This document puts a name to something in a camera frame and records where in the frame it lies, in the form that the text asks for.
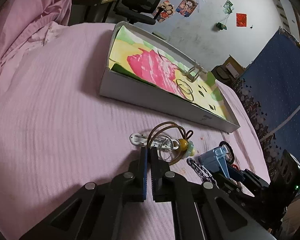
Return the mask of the colourful painted paper liner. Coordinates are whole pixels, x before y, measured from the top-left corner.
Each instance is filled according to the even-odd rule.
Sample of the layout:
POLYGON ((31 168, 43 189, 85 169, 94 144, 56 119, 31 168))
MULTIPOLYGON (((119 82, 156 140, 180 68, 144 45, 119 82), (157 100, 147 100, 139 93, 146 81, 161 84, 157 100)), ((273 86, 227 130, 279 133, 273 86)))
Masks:
POLYGON ((230 120, 221 91, 216 85, 216 78, 211 72, 202 74, 191 82, 183 76, 188 70, 185 64, 137 37, 125 26, 121 26, 115 36, 109 55, 109 69, 185 99, 175 83, 176 79, 182 79, 193 89, 194 102, 191 103, 224 120, 230 120))

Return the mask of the cartoon poster upper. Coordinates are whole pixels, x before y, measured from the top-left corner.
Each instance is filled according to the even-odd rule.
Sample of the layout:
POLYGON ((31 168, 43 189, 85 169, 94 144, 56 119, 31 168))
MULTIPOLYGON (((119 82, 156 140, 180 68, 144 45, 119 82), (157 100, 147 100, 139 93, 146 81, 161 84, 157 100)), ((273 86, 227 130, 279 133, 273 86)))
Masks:
POLYGON ((184 17, 189 17, 196 9, 198 2, 195 0, 182 0, 176 8, 176 12, 184 17))

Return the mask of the blue starry fabric wardrobe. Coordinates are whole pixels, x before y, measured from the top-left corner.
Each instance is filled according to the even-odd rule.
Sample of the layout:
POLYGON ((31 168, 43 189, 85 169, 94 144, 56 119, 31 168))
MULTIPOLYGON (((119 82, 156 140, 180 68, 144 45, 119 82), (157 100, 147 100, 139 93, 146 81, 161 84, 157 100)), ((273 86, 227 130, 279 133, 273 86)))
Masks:
POLYGON ((257 134, 270 178, 284 151, 300 162, 300 42, 279 28, 231 87, 257 134))

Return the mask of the white plastic hair clip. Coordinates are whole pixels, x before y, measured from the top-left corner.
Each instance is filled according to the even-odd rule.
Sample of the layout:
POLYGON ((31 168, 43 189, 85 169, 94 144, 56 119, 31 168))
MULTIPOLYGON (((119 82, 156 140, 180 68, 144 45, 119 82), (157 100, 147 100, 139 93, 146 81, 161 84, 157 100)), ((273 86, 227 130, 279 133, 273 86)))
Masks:
POLYGON ((165 134, 157 135, 153 140, 148 140, 144 134, 133 133, 129 136, 129 140, 134 146, 147 146, 147 143, 150 142, 151 147, 156 147, 164 152, 176 151, 180 146, 179 140, 165 134))

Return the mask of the cartoon poster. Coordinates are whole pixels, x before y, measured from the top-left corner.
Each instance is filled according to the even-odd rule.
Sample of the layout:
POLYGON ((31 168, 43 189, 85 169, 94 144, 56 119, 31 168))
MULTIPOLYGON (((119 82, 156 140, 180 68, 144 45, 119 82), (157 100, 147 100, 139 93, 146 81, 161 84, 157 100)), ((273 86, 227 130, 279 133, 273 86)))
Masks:
POLYGON ((189 17, 196 9, 198 2, 195 0, 182 0, 176 8, 176 12, 184 17, 189 17))
POLYGON ((159 23, 161 23, 164 20, 171 17, 174 13, 174 5, 169 0, 165 0, 159 4, 159 6, 157 7, 157 9, 155 9, 152 15, 159 23))

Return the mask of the pink bed sheet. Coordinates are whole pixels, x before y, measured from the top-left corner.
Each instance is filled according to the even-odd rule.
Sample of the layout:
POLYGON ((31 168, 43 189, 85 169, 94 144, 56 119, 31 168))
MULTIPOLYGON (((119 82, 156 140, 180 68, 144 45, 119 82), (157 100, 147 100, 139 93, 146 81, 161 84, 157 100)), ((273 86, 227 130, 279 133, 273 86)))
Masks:
POLYGON ((237 95, 219 88, 239 129, 224 133, 99 95, 114 25, 51 23, 12 53, 0 95, 0 231, 19 239, 89 181, 103 184, 138 157, 129 141, 173 121, 193 130, 198 154, 227 141, 241 169, 269 174, 237 95))

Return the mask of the light blue claw hair clip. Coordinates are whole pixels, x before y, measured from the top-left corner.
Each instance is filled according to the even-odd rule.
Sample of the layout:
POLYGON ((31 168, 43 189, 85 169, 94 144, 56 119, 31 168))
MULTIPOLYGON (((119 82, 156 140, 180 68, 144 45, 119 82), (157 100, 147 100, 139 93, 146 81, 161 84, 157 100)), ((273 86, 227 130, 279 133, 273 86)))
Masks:
POLYGON ((228 150, 225 147, 219 146, 201 154, 198 157, 198 161, 200 165, 203 165, 210 173, 222 171, 226 178, 230 178, 225 158, 227 153, 228 150))

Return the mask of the black office chair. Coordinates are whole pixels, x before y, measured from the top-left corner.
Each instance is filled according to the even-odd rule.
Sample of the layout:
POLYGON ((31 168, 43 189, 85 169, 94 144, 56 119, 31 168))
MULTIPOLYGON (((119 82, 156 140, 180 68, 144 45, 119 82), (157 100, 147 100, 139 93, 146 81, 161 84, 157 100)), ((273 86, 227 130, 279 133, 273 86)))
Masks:
POLYGON ((128 23, 143 23, 155 25, 160 13, 164 10, 158 7, 161 0, 117 0, 113 12, 124 17, 128 23))

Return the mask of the shallow grey cardboard tray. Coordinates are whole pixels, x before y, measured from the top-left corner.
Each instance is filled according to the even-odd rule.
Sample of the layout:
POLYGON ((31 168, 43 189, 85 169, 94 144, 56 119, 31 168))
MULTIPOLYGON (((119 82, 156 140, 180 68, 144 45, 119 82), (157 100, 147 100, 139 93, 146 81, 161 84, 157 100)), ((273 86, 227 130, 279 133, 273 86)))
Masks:
POLYGON ((184 53, 174 48, 166 41, 150 34, 134 25, 127 22, 120 22, 115 25, 113 34, 110 39, 109 51, 107 55, 107 63, 103 72, 100 94, 108 98, 131 103, 133 105, 149 108, 169 115, 177 116, 197 124, 209 126, 228 133, 237 130, 240 125, 233 113, 225 96, 225 106, 229 112, 230 120, 213 114, 183 98, 180 98, 172 93, 162 90, 158 87, 150 85, 146 82, 141 82, 130 76, 117 73, 109 69, 109 55, 115 36, 121 26, 125 26, 128 30, 134 33, 137 37, 151 43, 155 47, 164 50, 168 55, 171 55, 175 60, 185 64, 187 68, 194 65, 194 60, 186 56, 184 53))

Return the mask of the dark storage bin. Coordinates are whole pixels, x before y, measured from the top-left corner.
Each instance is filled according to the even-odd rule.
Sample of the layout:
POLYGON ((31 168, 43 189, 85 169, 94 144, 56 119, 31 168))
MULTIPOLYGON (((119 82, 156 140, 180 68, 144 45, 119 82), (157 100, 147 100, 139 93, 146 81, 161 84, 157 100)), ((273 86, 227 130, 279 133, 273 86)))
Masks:
POLYGON ((211 73, 218 81, 227 86, 231 86, 236 80, 230 71, 223 65, 215 66, 215 68, 211 70, 211 73))

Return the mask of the cardboard box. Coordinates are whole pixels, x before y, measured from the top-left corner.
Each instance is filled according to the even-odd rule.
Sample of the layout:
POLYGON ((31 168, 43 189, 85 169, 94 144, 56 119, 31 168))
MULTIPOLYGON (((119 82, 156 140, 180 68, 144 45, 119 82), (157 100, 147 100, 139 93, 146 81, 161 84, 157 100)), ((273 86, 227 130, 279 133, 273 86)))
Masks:
POLYGON ((238 78, 245 71, 245 68, 243 68, 231 55, 229 55, 224 62, 224 66, 234 79, 238 78))

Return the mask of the green hanging ornament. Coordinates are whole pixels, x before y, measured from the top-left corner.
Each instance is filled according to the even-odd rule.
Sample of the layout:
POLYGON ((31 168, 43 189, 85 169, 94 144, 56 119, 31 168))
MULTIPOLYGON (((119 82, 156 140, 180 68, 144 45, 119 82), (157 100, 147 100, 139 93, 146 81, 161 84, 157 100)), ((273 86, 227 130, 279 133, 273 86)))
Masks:
POLYGON ((226 23, 228 21, 228 17, 229 17, 229 15, 226 15, 226 17, 223 20, 216 23, 216 27, 219 30, 226 30, 227 29, 226 23))

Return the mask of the pink curtain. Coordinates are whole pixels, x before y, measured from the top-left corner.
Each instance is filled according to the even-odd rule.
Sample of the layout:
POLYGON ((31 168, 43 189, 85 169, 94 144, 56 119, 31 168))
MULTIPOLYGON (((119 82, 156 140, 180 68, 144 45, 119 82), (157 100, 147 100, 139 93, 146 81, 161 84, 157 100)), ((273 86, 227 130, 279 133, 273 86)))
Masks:
POLYGON ((70 10, 71 0, 7 0, 0 9, 0 76, 11 51, 51 22, 67 25, 70 10))

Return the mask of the red paper square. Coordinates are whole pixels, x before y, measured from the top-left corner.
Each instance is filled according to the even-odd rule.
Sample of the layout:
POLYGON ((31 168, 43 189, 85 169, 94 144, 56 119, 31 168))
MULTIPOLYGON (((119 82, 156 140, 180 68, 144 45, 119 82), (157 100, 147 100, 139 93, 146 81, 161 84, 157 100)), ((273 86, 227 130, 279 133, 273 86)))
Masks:
POLYGON ((246 27, 247 26, 247 15, 243 13, 236 14, 236 26, 246 27))

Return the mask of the cartoon poster lower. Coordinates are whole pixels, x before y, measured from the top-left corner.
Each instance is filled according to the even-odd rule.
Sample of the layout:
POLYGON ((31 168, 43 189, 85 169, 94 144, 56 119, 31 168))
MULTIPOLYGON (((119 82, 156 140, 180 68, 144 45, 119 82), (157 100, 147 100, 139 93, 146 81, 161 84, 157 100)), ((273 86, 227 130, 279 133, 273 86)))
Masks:
POLYGON ((171 17, 174 13, 174 5, 169 0, 165 0, 159 4, 159 6, 157 7, 157 9, 155 9, 152 15, 159 23, 161 23, 164 20, 171 17))

